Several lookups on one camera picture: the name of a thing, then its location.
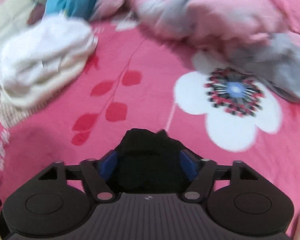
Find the black t-shirt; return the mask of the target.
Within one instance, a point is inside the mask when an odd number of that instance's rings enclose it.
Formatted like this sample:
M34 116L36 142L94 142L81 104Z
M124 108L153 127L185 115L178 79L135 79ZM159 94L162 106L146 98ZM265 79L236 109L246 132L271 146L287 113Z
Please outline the black t-shirt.
M191 182L179 163L182 150L189 149L170 138L165 130L154 133L146 129L131 129L114 150L117 165L106 184L115 193L185 192Z

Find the white shirt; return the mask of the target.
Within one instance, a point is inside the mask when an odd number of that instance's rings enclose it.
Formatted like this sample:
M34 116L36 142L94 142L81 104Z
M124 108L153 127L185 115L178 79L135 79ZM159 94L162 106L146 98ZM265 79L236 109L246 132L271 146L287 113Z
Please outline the white shirt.
M98 38L81 18L46 16L0 39L0 101L32 108L76 79Z

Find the pink floral bed blanket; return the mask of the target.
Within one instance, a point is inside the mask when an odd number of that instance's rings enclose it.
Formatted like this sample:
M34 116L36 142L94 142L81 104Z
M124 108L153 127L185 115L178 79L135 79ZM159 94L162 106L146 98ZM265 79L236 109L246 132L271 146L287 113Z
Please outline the pink floral bed blanket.
M0 124L3 239L293 239L300 218L300 105L251 74L136 21L92 25L83 72ZM180 141L217 163L202 202L182 193L115 193L94 201L80 162L101 159L131 129Z

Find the beige houndstooth garment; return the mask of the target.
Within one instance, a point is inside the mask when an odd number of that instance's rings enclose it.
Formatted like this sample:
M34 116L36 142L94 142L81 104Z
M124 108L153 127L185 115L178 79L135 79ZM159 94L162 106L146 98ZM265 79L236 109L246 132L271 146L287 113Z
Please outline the beige houndstooth garment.
M38 107L22 109L9 103L0 102L0 124L11 128L39 111Z

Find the pink grey floral duvet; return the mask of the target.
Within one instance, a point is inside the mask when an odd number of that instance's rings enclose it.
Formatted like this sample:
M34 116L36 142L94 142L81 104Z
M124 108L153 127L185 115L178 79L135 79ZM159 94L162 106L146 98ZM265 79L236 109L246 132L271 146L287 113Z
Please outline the pink grey floral duvet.
M208 50L300 101L300 0L97 0L91 18L122 6L157 37Z

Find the maroon cloth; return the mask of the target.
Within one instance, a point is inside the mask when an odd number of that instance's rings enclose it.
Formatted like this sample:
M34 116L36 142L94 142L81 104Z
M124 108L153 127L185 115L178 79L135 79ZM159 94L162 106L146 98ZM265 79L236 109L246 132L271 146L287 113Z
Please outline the maroon cloth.
M37 4L31 11L29 18L27 20L28 25L33 25L39 20L43 18L45 12L45 5L43 4Z

